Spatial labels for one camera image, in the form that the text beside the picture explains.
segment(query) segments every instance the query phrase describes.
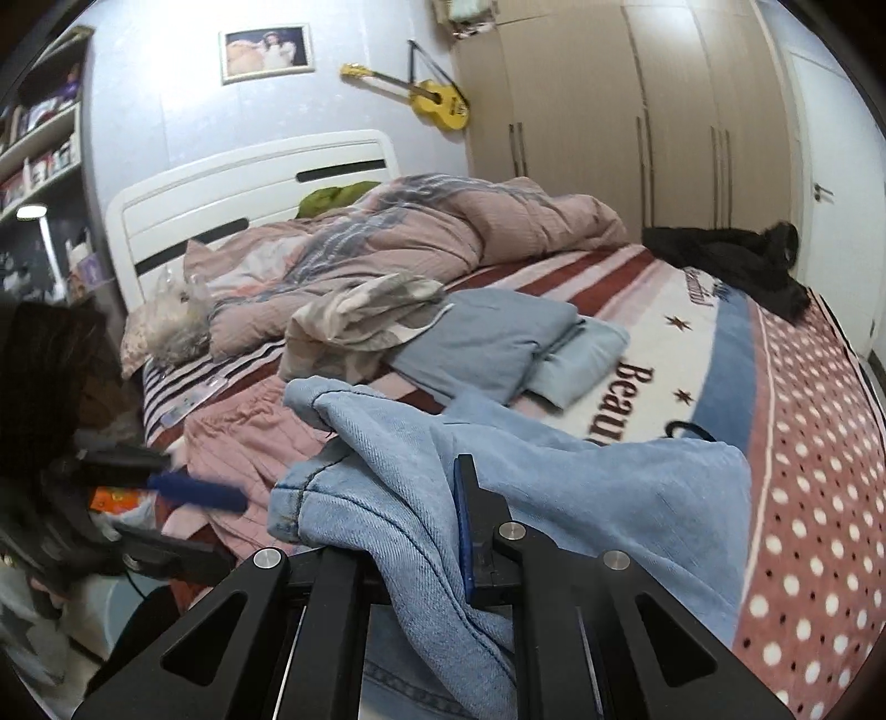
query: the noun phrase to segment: guitar body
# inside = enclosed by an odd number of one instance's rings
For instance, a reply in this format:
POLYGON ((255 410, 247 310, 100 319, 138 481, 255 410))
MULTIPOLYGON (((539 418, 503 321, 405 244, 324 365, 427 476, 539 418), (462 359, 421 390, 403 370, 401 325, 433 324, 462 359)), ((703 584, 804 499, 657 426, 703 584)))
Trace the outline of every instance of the guitar body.
POLYGON ((440 85, 433 80, 418 83, 423 90, 439 96, 434 102, 416 92, 409 93, 409 103, 417 115, 429 115, 441 130, 463 130, 470 113, 462 97, 452 85, 440 85))

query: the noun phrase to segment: headboard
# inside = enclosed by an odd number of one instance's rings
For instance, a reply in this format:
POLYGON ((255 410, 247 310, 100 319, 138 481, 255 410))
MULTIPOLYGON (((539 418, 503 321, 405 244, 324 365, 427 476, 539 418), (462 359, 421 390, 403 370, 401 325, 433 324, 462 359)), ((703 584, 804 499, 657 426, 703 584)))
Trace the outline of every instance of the headboard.
POLYGON ((252 225, 292 219, 314 190, 399 174, 391 139, 355 130, 237 148, 132 185, 105 214, 127 310, 153 295, 164 268, 182 272, 189 239, 217 247, 252 225))

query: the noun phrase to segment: guitar strap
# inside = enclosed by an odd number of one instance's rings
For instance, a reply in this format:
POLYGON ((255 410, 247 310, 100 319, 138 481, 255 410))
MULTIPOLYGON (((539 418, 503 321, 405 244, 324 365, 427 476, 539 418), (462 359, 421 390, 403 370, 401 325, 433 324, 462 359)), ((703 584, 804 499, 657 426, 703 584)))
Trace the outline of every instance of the guitar strap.
POLYGON ((412 85, 416 84, 416 53, 419 53, 422 56, 422 58, 424 58, 424 61, 429 66, 431 66, 435 72, 437 72, 441 77, 443 77, 446 80, 446 82, 448 82, 450 85, 453 86, 453 88, 455 88, 455 92, 457 92, 458 97, 462 99, 464 106, 470 110, 470 103, 468 102, 468 99, 464 96, 462 89, 459 88, 457 84, 455 84, 455 80, 453 80, 451 77, 449 77, 446 70, 444 70, 442 67, 440 67, 437 64, 437 62, 434 60, 434 58, 432 58, 430 55, 428 55, 428 53, 425 51, 425 49, 421 45, 419 45, 415 40, 410 40, 408 42, 409 42, 409 84, 412 84, 412 85))

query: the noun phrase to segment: plastic package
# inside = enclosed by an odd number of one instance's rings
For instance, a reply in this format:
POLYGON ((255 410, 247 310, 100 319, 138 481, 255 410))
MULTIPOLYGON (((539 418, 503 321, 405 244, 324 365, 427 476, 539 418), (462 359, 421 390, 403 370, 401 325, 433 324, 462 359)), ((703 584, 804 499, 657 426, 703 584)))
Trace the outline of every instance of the plastic package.
POLYGON ((204 355, 209 349, 212 298, 196 276, 176 278, 166 268, 147 313, 148 352, 161 367, 172 368, 204 355))

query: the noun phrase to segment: yellow guitar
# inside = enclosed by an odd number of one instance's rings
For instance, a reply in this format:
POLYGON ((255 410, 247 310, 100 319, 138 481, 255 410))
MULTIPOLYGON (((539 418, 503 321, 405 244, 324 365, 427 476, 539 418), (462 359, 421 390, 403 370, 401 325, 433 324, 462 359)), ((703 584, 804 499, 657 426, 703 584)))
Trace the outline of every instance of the yellow guitar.
POLYGON ((441 130, 461 130, 468 124, 468 106, 452 85, 440 85, 433 80, 414 84, 354 63, 343 65, 340 73, 342 77, 375 77, 408 90, 413 111, 417 115, 430 115, 441 130))

